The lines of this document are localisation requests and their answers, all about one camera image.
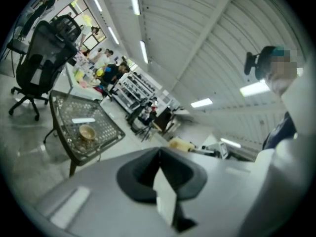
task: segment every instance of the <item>white ceiling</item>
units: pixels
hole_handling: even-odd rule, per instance
[[[256,82],[245,76],[247,51],[286,44],[301,50],[284,11],[273,0],[104,0],[110,21],[129,57],[185,106],[194,119],[222,136],[258,150],[284,114],[270,92],[243,97],[239,88]],[[139,40],[151,63],[143,62]],[[209,97],[198,110],[192,102]]]

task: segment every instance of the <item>bowl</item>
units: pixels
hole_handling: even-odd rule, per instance
[[[95,130],[87,124],[83,124],[79,127],[79,133],[84,140],[94,140],[96,136]]]

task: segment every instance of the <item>window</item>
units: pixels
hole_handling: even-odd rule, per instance
[[[90,26],[90,27],[98,27],[99,25],[95,18],[93,17],[91,11],[89,10],[88,6],[86,5],[84,0],[74,0],[65,8],[63,8],[57,16],[66,15],[71,12],[71,16],[77,22],[79,26]],[[92,50],[98,43],[104,40],[106,36],[100,29],[98,35],[90,33],[85,37],[83,42],[82,50],[86,51],[87,49]]]

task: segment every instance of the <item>gray floor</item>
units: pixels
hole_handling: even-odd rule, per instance
[[[44,146],[45,134],[52,128],[52,117],[49,106],[37,100],[40,119],[34,120],[35,112],[31,104],[18,107],[13,116],[8,114],[21,94],[10,93],[10,89],[17,86],[14,78],[0,75],[0,162],[1,170],[7,177],[12,191],[24,201],[35,204],[51,188],[68,179],[70,160],[66,155],[58,137],[50,135]],[[67,77],[61,75],[55,89],[67,92],[69,84]],[[106,101],[102,107],[126,133],[125,138],[104,151],[101,160],[117,157],[148,147],[166,145],[157,135],[151,140],[141,143],[130,130],[124,117],[125,112],[115,102]],[[77,171],[94,164],[98,158],[92,160]]]

